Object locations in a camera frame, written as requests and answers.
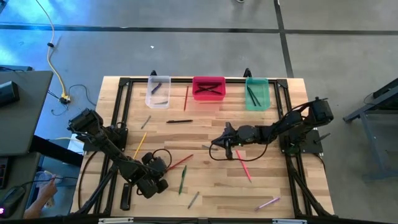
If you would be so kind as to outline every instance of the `pink pencil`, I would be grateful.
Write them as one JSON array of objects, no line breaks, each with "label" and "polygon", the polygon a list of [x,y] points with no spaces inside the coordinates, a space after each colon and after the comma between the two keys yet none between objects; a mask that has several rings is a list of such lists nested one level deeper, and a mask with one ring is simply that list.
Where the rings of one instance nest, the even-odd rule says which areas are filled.
[{"label": "pink pencil", "polygon": [[[235,149],[235,151],[236,151],[236,154],[238,155],[238,158],[239,158],[239,159],[242,159],[242,158],[241,158],[241,155],[239,154],[239,151],[238,151],[237,149]],[[242,163],[243,169],[244,169],[244,171],[246,172],[246,175],[248,176],[249,181],[250,181],[250,183],[251,183],[251,176],[250,176],[250,174],[249,174],[248,168],[246,167],[246,165],[244,164],[243,161],[241,161],[241,163]]]}]

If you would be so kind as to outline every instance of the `person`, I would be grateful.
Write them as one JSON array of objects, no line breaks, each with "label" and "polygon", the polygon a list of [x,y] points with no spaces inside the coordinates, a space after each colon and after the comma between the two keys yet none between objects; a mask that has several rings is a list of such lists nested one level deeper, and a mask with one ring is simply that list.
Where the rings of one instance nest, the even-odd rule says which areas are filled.
[{"label": "person", "polygon": [[57,193],[57,191],[57,187],[55,186],[55,175],[53,175],[49,183],[40,187],[35,202],[25,210],[24,218],[40,218],[44,205]]}]

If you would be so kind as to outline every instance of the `red pencil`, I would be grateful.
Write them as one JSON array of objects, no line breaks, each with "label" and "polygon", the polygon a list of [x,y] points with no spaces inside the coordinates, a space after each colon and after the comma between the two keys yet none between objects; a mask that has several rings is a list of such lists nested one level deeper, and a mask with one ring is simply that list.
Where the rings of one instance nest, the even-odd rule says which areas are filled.
[{"label": "red pencil", "polygon": [[185,111],[185,108],[187,107],[187,96],[188,96],[188,89],[189,89],[189,86],[187,86],[187,92],[185,93],[184,111]]},{"label": "red pencil", "polygon": [[180,162],[170,166],[167,171],[169,171],[170,169],[174,169],[176,166],[180,165],[183,161],[186,161],[187,159],[191,158],[193,156],[193,154],[191,154],[190,156],[186,157],[185,159],[182,159]]},{"label": "red pencil", "polygon": [[[236,151],[236,155],[238,155],[238,158],[242,159],[241,155],[239,154],[239,151],[237,149],[235,149],[235,151]],[[244,169],[244,171],[245,171],[246,175],[248,176],[248,179],[249,179],[249,181],[251,183],[251,176],[249,174],[248,168],[246,167],[246,165],[244,164],[243,161],[241,161],[241,163],[242,163],[243,169]]]}]

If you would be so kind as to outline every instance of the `person's hand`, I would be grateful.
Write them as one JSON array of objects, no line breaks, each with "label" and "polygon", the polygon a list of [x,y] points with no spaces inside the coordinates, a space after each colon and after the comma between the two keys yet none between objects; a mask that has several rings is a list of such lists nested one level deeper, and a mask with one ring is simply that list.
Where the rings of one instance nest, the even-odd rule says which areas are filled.
[{"label": "person's hand", "polygon": [[37,199],[48,201],[57,191],[57,187],[55,186],[55,175],[53,175],[49,183],[40,187]]}]

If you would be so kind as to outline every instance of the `green plastic bin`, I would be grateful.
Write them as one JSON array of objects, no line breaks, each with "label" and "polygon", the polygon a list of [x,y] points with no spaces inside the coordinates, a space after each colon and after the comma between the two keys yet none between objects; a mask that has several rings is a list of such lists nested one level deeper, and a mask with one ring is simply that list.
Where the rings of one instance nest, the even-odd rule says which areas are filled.
[{"label": "green plastic bin", "polygon": [[[250,96],[249,88],[253,92],[253,99]],[[244,85],[246,109],[250,111],[265,111],[269,108],[269,84],[266,78],[247,78]]]}]

